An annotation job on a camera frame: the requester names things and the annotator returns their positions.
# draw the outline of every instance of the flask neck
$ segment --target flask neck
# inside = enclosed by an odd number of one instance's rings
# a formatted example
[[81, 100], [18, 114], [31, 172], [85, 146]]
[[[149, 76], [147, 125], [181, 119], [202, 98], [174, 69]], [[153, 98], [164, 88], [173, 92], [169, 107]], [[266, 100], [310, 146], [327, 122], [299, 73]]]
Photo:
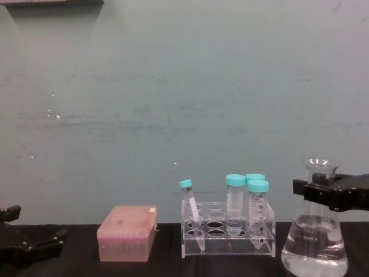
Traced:
[[306, 169], [306, 181], [313, 182], [314, 174], [324, 176], [326, 179], [333, 179], [339, 162], [327, 158], [304, 158], [303, 163]]

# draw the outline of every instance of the black clamp holder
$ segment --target black clamp holder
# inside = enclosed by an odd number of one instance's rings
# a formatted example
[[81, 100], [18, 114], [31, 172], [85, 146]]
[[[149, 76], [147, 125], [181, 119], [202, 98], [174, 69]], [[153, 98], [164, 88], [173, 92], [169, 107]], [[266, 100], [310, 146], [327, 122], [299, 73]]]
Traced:
[[66, 230], [60, 230], [50, 238], [32, 241], [18, 231], [16, 226], [5, 222], [18, 219], [20, 206], [6, 211], [0, 209], [0, 264], [10, 263], [17, 267], [29, 267], [32, 263], [61, 255]]
[[369, 211], [369, 174], [336, 174], [334, 178], [326, 178], [325, 174], [314, 173], [312, 183], [294, 179], [293, 193], [335, 212]]

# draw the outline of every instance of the black countertop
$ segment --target black countertop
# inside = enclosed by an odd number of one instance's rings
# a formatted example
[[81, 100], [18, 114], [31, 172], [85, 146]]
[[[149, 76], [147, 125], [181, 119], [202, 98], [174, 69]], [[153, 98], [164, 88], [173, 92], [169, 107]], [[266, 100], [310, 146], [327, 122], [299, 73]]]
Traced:
[[[281, 263], [280, 254], [290, 223], [276, 224], [276, 257], [191, 256], [181, 258], [180, 224], [159, 224], [147, 263], [101, 263], [96, 231], [99, 225], [15, 226], [30, 238], [48, 237], [68, 230], [61, 257], [33, 264], [27, 269], [0, 265], [0, 277], [115, 277], [115, 276], [293, 276]], [[349, 261], [346, 277], [369, 276], [369, 223], [341, 224]]]

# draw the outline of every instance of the empty tube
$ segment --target empty tube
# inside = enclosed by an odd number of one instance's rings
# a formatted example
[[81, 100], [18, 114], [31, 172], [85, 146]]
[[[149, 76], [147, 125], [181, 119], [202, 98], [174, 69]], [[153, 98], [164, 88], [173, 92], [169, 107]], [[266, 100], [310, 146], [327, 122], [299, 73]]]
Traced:
[[266, 240], [266, 193], [269, 191], [269, 183], [265, 180], [252, 180], [248, 183], [250, 205], [250, 240], [260, 249]]
[[200, 247], [201, 251], [205, 250], [205, 241], [202, 236], [201, 221], [199, 219], [199, 214], [196, 206], [196, 201], [194, 197], [194, 193], [192, 191], [192, 182], [190, 179], [179, 182], [179, 187], [183, 192], [183, 199], [186, 205], [186, 211], [191, 219], [191, 225], [193, 228], [194, 236], [196, 238], [197, 244]]
[[250, 209], [250, 203], [249, 203], [249, 192], [248, 192], [248, 182], [252, 181], [252, 180], [265, 180], [265, 176], [263, 174], [258, 174], [258, 173], [248, 173], [246, 174], [246, 197], [244, 198], [244, 206], [245, 206], [245, 211], [247, 211], [245, 213], [245, 217], [246, 217], [246, 222], [245, 222], [245, 231], [247, 233], [249, 233], [249, 227], [250, 227], [250, 213], [248, 212], [248, 210]]

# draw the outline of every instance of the teal screw cap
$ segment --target teal screw cap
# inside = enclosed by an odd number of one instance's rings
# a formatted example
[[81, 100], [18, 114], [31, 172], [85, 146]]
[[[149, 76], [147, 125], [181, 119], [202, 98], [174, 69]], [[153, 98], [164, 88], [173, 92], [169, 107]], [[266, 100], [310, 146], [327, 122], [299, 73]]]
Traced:
[[229, 174], [226, 177], [227, 186], [245, 186], [246, 178], [244, 175]]
[[180, 181], [179, 182], [179, 187], [181, 189], [184, 189], [184, 188], [188, 188], [192, 186], [192, 182], [191, 182], [191, 179], [188, 179], [188, 180], [184, 180], [184, 181]]
[[246, 183], [248, 183], [251, 180], [265, 180], [265, 175], [258, 173], [246, 174]]
[[250, 192], [268, 192], [269, 182], [265, 180], [251, 180], [248, 184], [248, 191]]

